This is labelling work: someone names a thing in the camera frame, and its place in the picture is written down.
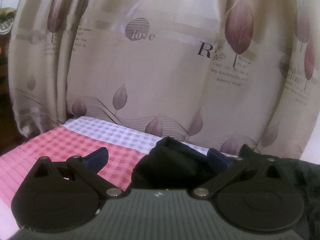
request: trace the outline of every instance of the curtain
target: curtain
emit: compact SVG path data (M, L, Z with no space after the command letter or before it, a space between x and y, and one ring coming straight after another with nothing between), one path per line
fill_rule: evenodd
M20 133L26 137L61 124L57 111L58 65L63 58L70 59L76 35L71 28L76 30L81 13L78 7L83 6L77 3L72 8L73 1L19 2L9 44L8 73L13 113Z
M37 109L51 126L86 115L228 154L246 143L301 156L320 111L319 0L83 1L71 3L65 20L78 23L72 51L60 47L46 81L38 85L39 71L26 82L22 62L9 60L26 136L46 130L44 117L25 114ZM73 3L83 8L76 20ZM23 40L13 35L10 46ZM29 59L23 67L44 65ZM41 92L33 94L41 107L21 99L30 87Z

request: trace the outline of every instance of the wavy line pattern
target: wavy line pattern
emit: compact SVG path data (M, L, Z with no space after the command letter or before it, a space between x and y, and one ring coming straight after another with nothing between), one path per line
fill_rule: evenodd
M145 132L146 127L150 122L154 119L159 118L162 123L163 132L162 136L170 136L179 141L187 141L188 143L198 145L205 148L214 147L216 149L220 149L221 145L226 142L231 137L237 143L236 152L239 152L241 146L243 144L247 144L251 148L255 148L257 143L250 139L249 137L243 135L232 135L232 136L221 136L218 138L213 138L208 141L192 141L189 140L188 131L176 120L166 117L166 116L148 116L137 119L125 119L117 116L112 113L110 109L108 109L99 99L92 96L80 96L77 98L67 100L67 111L69 114L73 114L72 106L77 100L82 100L86 106L86 116L99 118L105 121L113 122L118 125L122 125L128 127L130 129L138 130Z
M41 103L39 100L37 100L33 95L31 95L30 93L25 92L25 91L23 91L23 90L21 90L21 89L18 89L18 88L16 88L15 90L13 90L13 93L16 94L16 97L18 97L18 96L23 96L24 98L26 98L26 99L28 99L28 100L31 100L31 101L35 102L36 104L38 104L38 105L40 106L40 107L39 107L39 110L40 110L40 111L39 111L38 113L35 113L35 112L30 111L29 108L20 109L20 110L19 110L19 119L20 119L20 120L22 120L21 118L24 116L24 114L29 114L29 116L35 116L35 115L37 115L37 114L39 115L39 114L41 113L41 115L42 115L44 118L50 120L53 124L58 125L58 121L57 121L57 120L52 120L52 119L50 118L50 116L49 116L46 108L45 108L45 107L42 105L42 103Z

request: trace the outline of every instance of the circle logo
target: circle logo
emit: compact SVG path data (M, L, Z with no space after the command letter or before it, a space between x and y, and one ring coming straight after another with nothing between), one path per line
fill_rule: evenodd
M157 192L157 193L155 193L155 196L156 196L156 197L162 197L163 194L162 194L161 192Z
M130 21L125 28L125 36L130 41L145 39L150 29L150 25L145 18L136 18Z

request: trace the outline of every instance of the pink checkered cloth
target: pink checkered cloth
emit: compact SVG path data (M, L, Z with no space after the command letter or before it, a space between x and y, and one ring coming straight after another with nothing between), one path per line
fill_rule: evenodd
M144 154L60 126L0 156L0 198L10 207L14 194L39 157L65 161L73 155L86 156L100 147L108 149L109 161L98 174L125 190L131 182L133 168Z
M53 162L65 161L70 156L86 156L100 147L106 147L109 161L98 174L125 190L131 183L133 168L159 140L161 138L154 135L83 116L70 119L63 126L0 156L0 238L6 240L18 230L11 213L11 201L39 157L48 156ZM203 154L208 151L185 144Z

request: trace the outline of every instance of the metal screw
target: metal screw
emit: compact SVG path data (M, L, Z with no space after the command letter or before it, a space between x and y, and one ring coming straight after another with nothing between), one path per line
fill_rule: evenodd
M205 189L205 188L196 188L193 193L199 197L205 197L207 195L209 195L209 190Z
M110 188L107 190L107 195L110 197L117 197L122 193L122 190L119 188Z

